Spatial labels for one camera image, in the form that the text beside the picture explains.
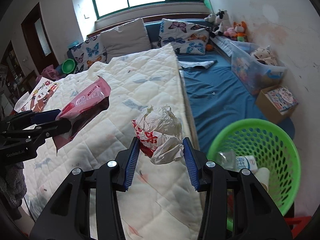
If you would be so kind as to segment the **clear plastic round lid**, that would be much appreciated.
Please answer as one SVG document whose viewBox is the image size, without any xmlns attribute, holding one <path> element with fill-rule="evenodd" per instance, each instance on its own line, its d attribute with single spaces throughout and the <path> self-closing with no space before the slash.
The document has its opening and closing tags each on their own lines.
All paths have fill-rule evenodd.
<svg viewBox="0 0 320 240">
<path fill-rule="evenodd" d="M 218 152 L 216 162 L 225 170 L 237 171 L 236 155 L 233 150 Z"/>
</svg>

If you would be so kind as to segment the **green plastic laundry basket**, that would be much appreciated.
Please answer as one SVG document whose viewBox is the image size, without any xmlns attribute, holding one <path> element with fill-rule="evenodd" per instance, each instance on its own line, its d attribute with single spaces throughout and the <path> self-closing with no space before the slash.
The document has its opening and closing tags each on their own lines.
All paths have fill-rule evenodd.
<svg viewBox="0 0 320 240">
<path fill-rule="evenodd" d="M 207 158 L 217 161 L 219 152 L 230 150 L 237 156 L 252 155 L 259 168 L 269 169 L 268 193 L 281 214 L 286 215 L 295 200 L 301 178 L 299 154 L 289 135 L 266 120 L 239 120 L 216 136 Z"/>
</svg>

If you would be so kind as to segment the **white red paper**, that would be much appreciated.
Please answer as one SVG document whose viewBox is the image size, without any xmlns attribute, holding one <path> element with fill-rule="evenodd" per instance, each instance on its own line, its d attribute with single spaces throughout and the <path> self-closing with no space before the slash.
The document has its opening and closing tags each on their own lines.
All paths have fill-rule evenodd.
<svg viewBox="0 0 320 240">
<path fill-rule="evenodd" d="M 169 105 L 149 106 L 132 120 L 141 151 L 154 165 L 180 161 L 183 157 L 183 133 L 180 120 Z"/>
</svg>

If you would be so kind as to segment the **white paper cup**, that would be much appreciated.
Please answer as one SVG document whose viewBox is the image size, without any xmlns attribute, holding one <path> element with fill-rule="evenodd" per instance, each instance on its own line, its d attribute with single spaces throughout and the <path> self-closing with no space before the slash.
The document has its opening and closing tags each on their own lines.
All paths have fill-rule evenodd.
<svg viewBox="0 0 320 240">
<path fill-rule="evenodd" d="M 255 177 L 263 186 L 263 188 L 268 192 L 269 179 L 270 179 L 270 171 L 266 167 L 261 167 L 255 172 Z"/>
</svg>

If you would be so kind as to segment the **red panda picture book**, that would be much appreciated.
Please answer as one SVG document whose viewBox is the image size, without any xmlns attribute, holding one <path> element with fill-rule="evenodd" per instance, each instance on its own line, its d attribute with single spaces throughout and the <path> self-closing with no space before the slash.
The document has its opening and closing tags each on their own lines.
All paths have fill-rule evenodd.
<svg viewBox="0 0 320 240">
<path fill-rule="evenodd" d="M 32 92 L 22 96 L 14 107 L 17 113 L 25 111 L 41 112 L 50 97 L 57 90 L 59 84 L 55 81 L 41 77 Z"/>
</svg>

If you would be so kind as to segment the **white milk carton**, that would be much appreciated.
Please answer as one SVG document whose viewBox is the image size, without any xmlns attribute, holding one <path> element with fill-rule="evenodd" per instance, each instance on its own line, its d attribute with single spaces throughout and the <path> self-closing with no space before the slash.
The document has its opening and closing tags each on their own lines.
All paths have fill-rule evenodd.
<svg viewBox="0 0 320 240">
<path fill-rule="evenodd" d="M 258 166 L 253 155 L 236 156 L 236 171 L 239 172 L 243 168 L 253 173 L 257 172 Z"/>
</svg>

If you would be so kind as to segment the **grey knit glove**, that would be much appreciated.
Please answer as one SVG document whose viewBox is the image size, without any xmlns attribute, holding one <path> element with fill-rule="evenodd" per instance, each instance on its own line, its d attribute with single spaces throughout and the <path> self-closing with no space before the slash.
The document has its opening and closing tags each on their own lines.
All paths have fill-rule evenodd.
<svg viewBox="0 0 320 240">
<path fill-rule="evenodd" d="M 23 162 L 1 167 L 1 193 L 12 209 L 18 208 L 27 192 Z"/>
</svg>

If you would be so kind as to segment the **green plastic bowl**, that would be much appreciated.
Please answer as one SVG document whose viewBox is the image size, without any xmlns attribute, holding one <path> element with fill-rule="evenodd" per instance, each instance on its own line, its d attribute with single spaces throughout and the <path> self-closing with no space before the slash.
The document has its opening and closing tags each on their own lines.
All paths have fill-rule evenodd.
<svg viewBox="0 0 320 240">
<path fill-rule="evenodd" d="M 71 74 L 75 69 L 75 62 L 73 59 L 66 59 L 62 66 L 61 66 L 61 70 L 63 72 L 63 74 Z"/>
</svg>

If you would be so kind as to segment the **red plastic stool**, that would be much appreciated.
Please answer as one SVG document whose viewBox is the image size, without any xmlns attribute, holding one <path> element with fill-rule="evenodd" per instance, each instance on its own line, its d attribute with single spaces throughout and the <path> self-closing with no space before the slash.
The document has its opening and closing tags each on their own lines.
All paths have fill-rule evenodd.
<svg viewBox="0 0 320 240">
<path fill-rule="evenodd" d="M 285 218 L 285 222 L 287 223 L 287 225 L 293 226 L 293 229 L 291 230 L 293 239 L 295 239 L 298 234 L 301 233 L 301 231 L 310 222 L 311 218 L 311 216 Z"/>
</svg>

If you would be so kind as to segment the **dark wooden door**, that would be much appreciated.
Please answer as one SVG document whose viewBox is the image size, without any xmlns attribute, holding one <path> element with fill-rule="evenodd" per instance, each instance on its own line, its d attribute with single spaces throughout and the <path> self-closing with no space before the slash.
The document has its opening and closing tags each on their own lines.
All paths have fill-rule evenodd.
<svg viewBox="0 0 320 240">
<path fill-rule="evenodd" d="M 44 27 L 39 3 L 23 20 L 21 28 L 29 53 L 39 74 L 48 66 L 57 67 L 59 64 Z"/>
</svg>

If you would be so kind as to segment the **white quilted mattress pad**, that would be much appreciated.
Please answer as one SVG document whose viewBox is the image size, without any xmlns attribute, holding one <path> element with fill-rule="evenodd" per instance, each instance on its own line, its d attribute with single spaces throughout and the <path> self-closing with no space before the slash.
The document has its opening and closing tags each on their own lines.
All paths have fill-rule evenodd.
<svg viewBox="0 0 320 240">
<path fill-rule="evenodd" d="M 110 106 L 57 150 L 52 139 L 24 163 L 27 193 L 24 211 L 37 218 L 49 198 L 75 167 L 92 170 L 129 147 L 135 135 L 132 121 L 146 107 L 168 105 L 182 123 L 183 134 L 197 142 L 185 111 L 186 95 L 177 56 L 171 45 L 116 57 L 108 64 L 59 81 L 44 110 L 63 109 L 78 93 L 102 77 L 111 87 Z M 190 183 L 182 161 L 154 165 L 140 154 L 132 185 L 118 194 L 127 239 L 196 239 L 202 217 L 200 195 Z"/>
</svg>

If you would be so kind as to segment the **butterfly print pillow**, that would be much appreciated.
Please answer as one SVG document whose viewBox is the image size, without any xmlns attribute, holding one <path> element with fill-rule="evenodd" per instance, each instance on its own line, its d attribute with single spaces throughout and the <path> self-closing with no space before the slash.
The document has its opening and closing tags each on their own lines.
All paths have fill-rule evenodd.
<svg viewBox="0 0 320 240">
<path fill-rule="evenodd" d="M 106 63 L 107 52 L 100 35 L 93 36 L 70 49 L 75 61 L 74 74 L 88 70 L 95 62 Z"/>
<path fill-rule="evenodd" d="M 176 54 L 204 55 L 210 31 L 204 25 L 163 18 L 158 46 L 171 44 Z"/>
</svg>

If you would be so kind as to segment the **brown cardboard box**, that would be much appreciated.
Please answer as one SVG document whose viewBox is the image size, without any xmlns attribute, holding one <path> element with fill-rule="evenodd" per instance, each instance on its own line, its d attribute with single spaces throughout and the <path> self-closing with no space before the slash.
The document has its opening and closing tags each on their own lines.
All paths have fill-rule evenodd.
<svg viewBox="0 0 320 240">
<path fill-rule="evenodd" d="M 267 120 L 274 124 L 290 117 L 299 104 L 291 90 L 281 85 L 262 89 L 255 103 Z"/>
</svg>

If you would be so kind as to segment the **blue bed sheet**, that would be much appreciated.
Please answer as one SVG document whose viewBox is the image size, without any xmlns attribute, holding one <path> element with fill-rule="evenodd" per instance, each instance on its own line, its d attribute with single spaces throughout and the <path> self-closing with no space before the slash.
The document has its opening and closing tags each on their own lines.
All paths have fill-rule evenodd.
<svg viewBox="0 0 320 240">
<path fill-rule="evenodd" d="M 229 124 L 248 118 L 265 120 L 252 96 L 231 70 L 227 57 L 216 51 L 205 55 L 181 54 L 180 61 L 215 61 L 213 66 L 184 68 L 183 79 L 189 99 L 200 150 L 208 153 L 215 137 Z"/>
</svg>

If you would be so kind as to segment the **colourful picture book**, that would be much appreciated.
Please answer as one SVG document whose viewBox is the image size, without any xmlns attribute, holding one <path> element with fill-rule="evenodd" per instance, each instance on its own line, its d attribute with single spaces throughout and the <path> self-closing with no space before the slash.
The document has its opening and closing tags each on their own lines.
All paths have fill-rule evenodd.
<svg viewBox="0 0 320 240">
<path fill-rule="evenodd" d="M 280 112 L 287 112 L 298 105 L 298 100 L 287 87 L 278 87 L 267 92 L 268 99 Z"/>
</svg>

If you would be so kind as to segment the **grey plain pillow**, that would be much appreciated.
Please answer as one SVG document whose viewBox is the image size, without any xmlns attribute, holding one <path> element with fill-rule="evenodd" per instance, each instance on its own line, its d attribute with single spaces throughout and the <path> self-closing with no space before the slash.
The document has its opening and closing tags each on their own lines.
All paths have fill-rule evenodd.
<svg viewBox="0 0 320 240">
<path fill-rule="evenodd" d="M 106 48 L 107 62 L 114 57 L 152 49 L 142 18 L 103 31 L 100 37 Z"/>
</svg>

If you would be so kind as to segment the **clear plastic storage bin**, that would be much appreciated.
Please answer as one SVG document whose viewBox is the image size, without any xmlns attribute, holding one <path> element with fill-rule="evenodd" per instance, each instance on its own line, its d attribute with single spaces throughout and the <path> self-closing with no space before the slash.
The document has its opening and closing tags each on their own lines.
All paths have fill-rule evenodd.
<svg viewBox="0 0 320 240">
<path fill-rule="evenodd" d="M 266 59 L 254 56 L 270 55 L 271 50 L 268 47 L 232 41 L 231 49 L 231 70 L 252 95 L 258 94 L 261 89 L 280 84 L 287 72 L 287 67 L 279 61 L 276 61 L 276 64 L 267 64 Z"/>
</svg>

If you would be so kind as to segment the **pink pig plush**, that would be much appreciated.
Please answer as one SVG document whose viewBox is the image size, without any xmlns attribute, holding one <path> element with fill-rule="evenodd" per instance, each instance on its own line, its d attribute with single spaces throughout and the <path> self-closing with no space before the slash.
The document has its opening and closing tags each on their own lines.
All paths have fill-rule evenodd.
<svg viewBox="0 0 320 240">
<path fill-rule="evenodd" d="M 237 32 L 233 27 L 228 28 L 223 35 L 227 38 L 230 38 L 231 40 L 237 40 Z"/>
</svg>

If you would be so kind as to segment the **orange fox plush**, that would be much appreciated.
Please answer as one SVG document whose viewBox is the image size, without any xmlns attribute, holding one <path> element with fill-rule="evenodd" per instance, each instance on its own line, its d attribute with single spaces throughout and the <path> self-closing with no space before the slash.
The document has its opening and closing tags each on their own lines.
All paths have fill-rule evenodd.
<svg viewBox="0 0 320 240">
<path fill-rule="evenodd" d="M 241 23 L 233 23 L 234 30 L 236 32 L 236 41 L 238 42 L 248 42 L 248 37 L 246 34 L 247 24 L 242 21 Z"/>
</svg>

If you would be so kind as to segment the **black white cow plush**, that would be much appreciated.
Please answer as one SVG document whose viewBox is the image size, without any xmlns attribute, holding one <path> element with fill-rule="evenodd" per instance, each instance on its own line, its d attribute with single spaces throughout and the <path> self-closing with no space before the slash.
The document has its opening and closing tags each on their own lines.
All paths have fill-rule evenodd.
<svg viewBox="0 0 320 240">
<path fill-rule="evenodd" d="M 222 36 L 224 32 L 227 31 L 232 25 L 229 20 L 229 15 L 227 10 L 220 10 L 216 13 L 215 28 L 213 34 L 215 36 Z"/>
</svg>

